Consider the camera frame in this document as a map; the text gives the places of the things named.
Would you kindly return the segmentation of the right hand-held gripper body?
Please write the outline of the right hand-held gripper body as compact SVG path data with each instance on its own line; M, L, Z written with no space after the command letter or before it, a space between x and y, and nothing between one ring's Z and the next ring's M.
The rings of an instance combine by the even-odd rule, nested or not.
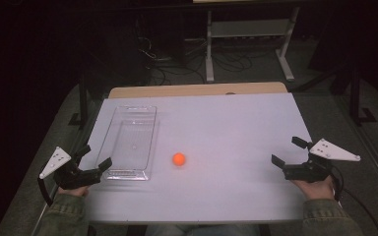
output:
M332 174L333 160L359 161L360 156L338 147L325 139L313 144L308 159L301 164L286 164L283 170L286 180L317 182Z

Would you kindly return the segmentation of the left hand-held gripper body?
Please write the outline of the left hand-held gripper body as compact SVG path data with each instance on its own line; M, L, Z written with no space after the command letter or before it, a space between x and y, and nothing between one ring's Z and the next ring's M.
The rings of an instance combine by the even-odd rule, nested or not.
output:
M53 175L55 183L62 189L73 190L99 183L102 173L96 172L95 169L80 169L73 156L62 147L56 147L38 174L38 179L44 180L50 175Z

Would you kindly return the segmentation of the clear plastic tray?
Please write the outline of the clear plastic tray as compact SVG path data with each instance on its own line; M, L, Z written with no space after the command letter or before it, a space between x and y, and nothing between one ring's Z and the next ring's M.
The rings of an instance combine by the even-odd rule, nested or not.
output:
M150 179L157 108L117 106L98 154L98 161L111 159L103 177L108 181Z

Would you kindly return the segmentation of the orange ball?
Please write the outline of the orange ball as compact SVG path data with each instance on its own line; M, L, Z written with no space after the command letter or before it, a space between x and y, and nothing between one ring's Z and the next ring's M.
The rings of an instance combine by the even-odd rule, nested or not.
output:
M186 157L183 153L181 152L178 152L176 153L173 158L172 158L172 162L174 165L176 166L182 166L185 164L185 161L186 161Z

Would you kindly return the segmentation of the person's left hand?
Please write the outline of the person's left hand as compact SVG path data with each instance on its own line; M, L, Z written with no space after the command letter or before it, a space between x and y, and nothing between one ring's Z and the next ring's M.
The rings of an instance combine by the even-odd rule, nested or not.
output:
M85 197L89 193L89 187L84 186L73 190L65 190L61 187L58 188L59 194L71 195L76 197Z

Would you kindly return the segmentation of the person's right hand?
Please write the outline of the person's right hand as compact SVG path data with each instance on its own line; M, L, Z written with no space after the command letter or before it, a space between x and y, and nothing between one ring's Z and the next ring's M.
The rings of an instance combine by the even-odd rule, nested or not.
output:
M313 183L300 180L292 180L292 183L299 188L307 200L333 200L335 198L334 184L331 176L327 177L324 181Z

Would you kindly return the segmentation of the black metal stand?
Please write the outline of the black metal stand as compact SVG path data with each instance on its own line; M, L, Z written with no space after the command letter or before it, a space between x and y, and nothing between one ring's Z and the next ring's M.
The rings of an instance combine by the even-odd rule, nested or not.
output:
M69 121L71 126L78 126L82 130L88 121L88 91L86 88L85 76L81 76L79 79L79 103L80 110L78 113L74 113Z
M361 108L360 104L360 76L354 65L351 66L349 115L352 121L360 126L362 123L376 122L376 118L368 108Z

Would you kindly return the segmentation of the wooden table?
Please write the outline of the wooden table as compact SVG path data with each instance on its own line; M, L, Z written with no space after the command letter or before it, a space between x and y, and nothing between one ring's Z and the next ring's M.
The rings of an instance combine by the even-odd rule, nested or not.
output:
M109 98L287 93L280 82L113 88Z

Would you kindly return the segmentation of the white metal desk frame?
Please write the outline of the white metal desk frame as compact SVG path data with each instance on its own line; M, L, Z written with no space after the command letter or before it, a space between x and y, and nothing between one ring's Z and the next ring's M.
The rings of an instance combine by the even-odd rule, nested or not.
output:
M285 79L288 82L294 81L294 75L286 61L290 39L296 24L300 8L294 7L288 19L275 20L253 20L253 21L214 21L211 11L207 17L207 52L206 52L206 79L208 83L213 83L214 65L212 58L212 39L224 37L240 36L282 36L283 44L275 50L280 66L283 70Z

